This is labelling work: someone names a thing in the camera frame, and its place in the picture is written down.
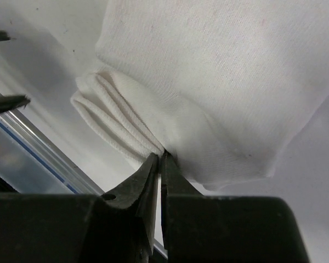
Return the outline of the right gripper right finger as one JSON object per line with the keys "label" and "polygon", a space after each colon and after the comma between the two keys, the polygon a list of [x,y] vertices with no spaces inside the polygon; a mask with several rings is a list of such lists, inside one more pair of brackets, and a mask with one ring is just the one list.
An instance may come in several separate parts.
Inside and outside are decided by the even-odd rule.
{"label": "right gripper right finger", "polygon": [[174,157],[161,158],[162,233],[169,262],[303,262],[304,242],[281,198],[204,196]]}

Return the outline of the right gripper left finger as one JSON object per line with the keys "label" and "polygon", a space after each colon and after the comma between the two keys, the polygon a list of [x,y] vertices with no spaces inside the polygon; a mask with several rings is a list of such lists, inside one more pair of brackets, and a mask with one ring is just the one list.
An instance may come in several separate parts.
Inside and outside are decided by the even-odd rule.
{"label": "right gripper left finger", "polygon": [[148,262],[158,157],[98,195],[0,193],[0,262]]}

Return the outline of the aluminium rail frame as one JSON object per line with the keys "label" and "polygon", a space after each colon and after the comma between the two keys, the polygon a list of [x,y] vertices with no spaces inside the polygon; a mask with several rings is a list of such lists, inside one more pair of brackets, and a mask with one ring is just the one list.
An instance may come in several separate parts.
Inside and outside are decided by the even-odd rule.
{"label": "aluminium rail frame", "polygon": [[0,114],[0,193],[105,194],[19,108]]}

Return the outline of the white sock pair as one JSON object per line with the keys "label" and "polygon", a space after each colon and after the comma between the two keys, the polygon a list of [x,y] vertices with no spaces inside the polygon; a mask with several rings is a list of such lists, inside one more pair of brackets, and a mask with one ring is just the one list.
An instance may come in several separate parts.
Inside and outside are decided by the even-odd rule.
{"label": "white sock pair", "polygon": [[273,175],[329,95],[329,1],[109,1],[74,108],[135,168],[208,190]]}

